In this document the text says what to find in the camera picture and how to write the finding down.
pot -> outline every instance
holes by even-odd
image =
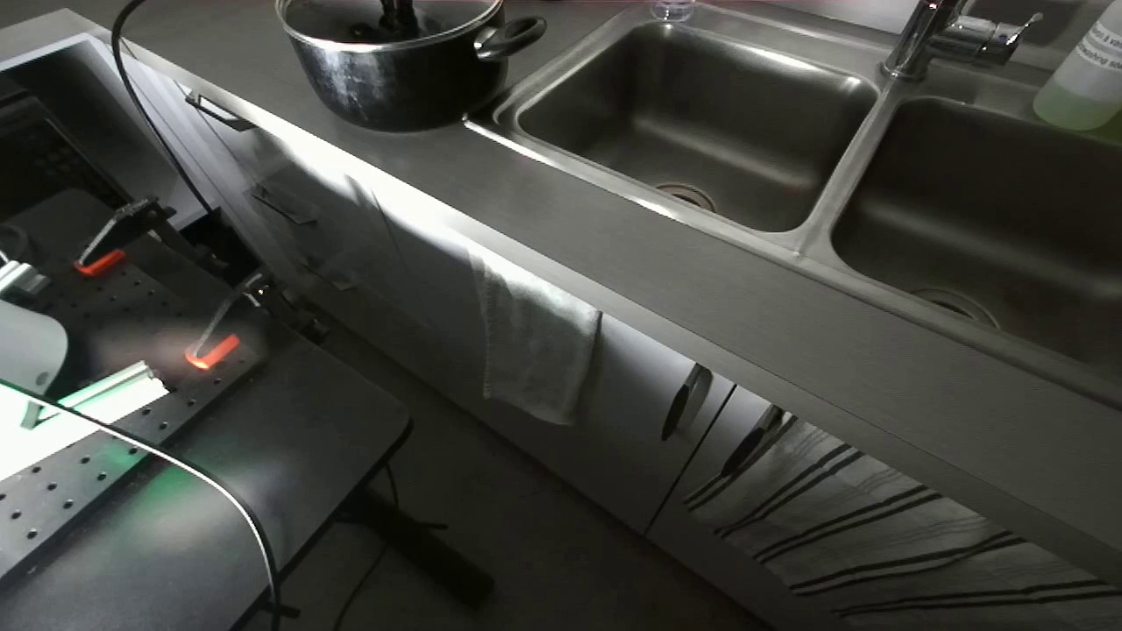
[[[278,17],[315,94],[372,128],[474,113],[506,82],[506,59],[547,29],[539,17],[506,24],[501,0],[278,0]]]

black cable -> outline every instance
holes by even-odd
[[[213,489],[242,515],[247,530],[253,531],[253,543],[255,543],[259,562],[264,562],[264,571],[268,571],[270,626],[275,626],[275,631],[282,626],[282,581],[278,581],[275,547],[270,547],[268,530],[259,524],[259,520],[250,513],[250,505],[247,505],[236,489],[227,489],[227,487],[224,487],[220,481],[213,481],[207,468],[201,468],[201,465],[192,465],[192,462],[186,462],[186,459],[179,459],[179,457],[173,457],[173,453],[164,453],[164,447],[159,447],[159,445],[150,445],[150,441],[143,441],[143,438],[138,438],[138,436],[131,436],[131,432],[122,432],[122,426],[114,426],[114,423],[107,423],[107,422],[100,422],[100,416],[88,416],[88,412],[75,409],[75,405],[42,401],[42,397],[37,397],[37,392],[7,381],[7,377],[0,377],[0,385],[10,390],[10,392],[20,392],[26,401],[31,401],[31,404],[40,404],[40,405],[45,405],[45,409],[54,409],[54,412],[77,416],[77,422],[91,423],[96,432],[114,436],[114,438],[142,447],[142,453],[148,453],[148,457],[159,457],[159,459],[164,459],[167,465],[174,465],[174,468],[198,475],[201,484],[213,487]]]
[[[393,520],[401,520],[401,487],[398,487],[398,474],[393,474],[389,462],[387,462],[387,481],[389,481]],[[352,584],[352,593],[349,593],[349,600],[343,600],[343,605],[340,605],[340,613],[337,613],[335,631],[343,631],[343,624],[349,624],[359,597],[366,593],[366,584],[374,578],[378,565],[387,562],[389,543],[393,543],[393,531],[384,538],[384,547],[378,547],[378,555],[372,558],[372,565],[370,565],[370,566],[359,576],[359,581]]]
[[[131,0],[131,2],[115,14],[115,22],[114,22],[114,38],[108,38],[108,43],[114,43],[114,65],[115,65],[118,85],[127,86],[131,101],[138,104],[142,118],[148,124],[148,128],[155,134],[155,140],[159,140],[160,152],[167,155],[173,169],[174,169],[179,177],[186,183],[186,188],[201,201],[201,207],[202,207],[207,215],[213,215],[213,207],[207,203],[207,196],[201,191],[201,184],[190,177],[186,166],[183,166],[179,155],[173,152],[173,145],[167,145],[167,138],[160,134],[160,125],[159,125],[159,124],[150,118],[150,113],[143,108],[143,101],[142,101],[142,94],[138,94],[138,86],[134,86],[134,77],[131,77],[131,71],[127,71],[127,59],[122,59],[122,51],[118,51],[122,35],[127,35],[127,24],[131,24],[134,10],[142,10],[142,2],[143,2],[143,0]]]

white device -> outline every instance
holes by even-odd
[[[0,301],[0,377],[28,392],[45,392],[59,369],[67,364],[69,336],[67,329],[42,316]],[[40,416],[40,405],[26,397],[0,392],[0,412],[20,416],[20,423]]]

countertop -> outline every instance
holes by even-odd
[[[413,201],[409,215],[434,236],[532,269],[1122,581],[1114,404],[1008,364],[770,257],[664,221],[468,125],[356,128],[315,101],[270,0],[150,2],[134,29],[142,44],[370,162],[370,177],[404,203]],[[69,7],[102,24],[115,10],[102,0]],[[516,56],[513,82],[615,10],[621,2],[516,0],[513,17],[544,14],[551,30]]]

white cloth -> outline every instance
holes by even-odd
[[[576,423],[601,312],[516,265],[485,265],[485,397],[547,423]]]

